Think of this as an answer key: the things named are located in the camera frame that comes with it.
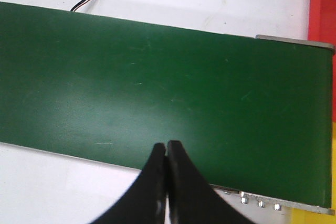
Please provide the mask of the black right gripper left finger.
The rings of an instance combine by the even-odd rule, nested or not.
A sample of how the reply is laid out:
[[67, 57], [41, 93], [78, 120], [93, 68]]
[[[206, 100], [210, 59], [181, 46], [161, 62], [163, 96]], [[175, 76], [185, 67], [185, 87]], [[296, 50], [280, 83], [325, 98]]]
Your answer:
[[165, 223], [165, 146], [156, 143], [128, 190], [93, 223]]

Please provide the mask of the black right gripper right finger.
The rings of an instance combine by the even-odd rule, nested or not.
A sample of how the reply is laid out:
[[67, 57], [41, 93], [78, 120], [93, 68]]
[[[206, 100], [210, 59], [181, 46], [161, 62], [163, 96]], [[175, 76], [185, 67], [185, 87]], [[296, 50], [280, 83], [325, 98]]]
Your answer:
[[209, 185], [180, 141], [167, 146], [171, 223], [253, 223]]

